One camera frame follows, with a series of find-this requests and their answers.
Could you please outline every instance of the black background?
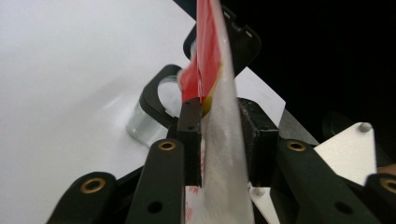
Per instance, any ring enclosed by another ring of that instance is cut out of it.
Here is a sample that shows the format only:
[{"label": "black background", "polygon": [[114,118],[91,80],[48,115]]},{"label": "black background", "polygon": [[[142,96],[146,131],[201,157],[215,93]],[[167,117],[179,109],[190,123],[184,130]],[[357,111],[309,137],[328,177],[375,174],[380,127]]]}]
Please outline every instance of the black background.
[{"label": "black background", "polygon": [[[175,0],[195,16],[195,0]],[[336,111],[370,122],[396,161],[396,1],[221,0],[262,40],[249,65],[319,142]]]}]

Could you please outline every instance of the red and white package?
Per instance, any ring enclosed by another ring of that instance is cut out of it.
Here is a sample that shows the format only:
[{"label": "red and white package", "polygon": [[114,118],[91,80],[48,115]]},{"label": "red and white package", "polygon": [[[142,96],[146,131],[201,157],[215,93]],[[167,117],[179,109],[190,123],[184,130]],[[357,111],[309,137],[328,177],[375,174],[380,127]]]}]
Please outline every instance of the red and white package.
[{"label": "red and white package", "polygon": [[196,51],[178,77],[203,105],[203,186],[186,187],[186,223],[254,223],[229,37],[219,0],[197,1]]}]

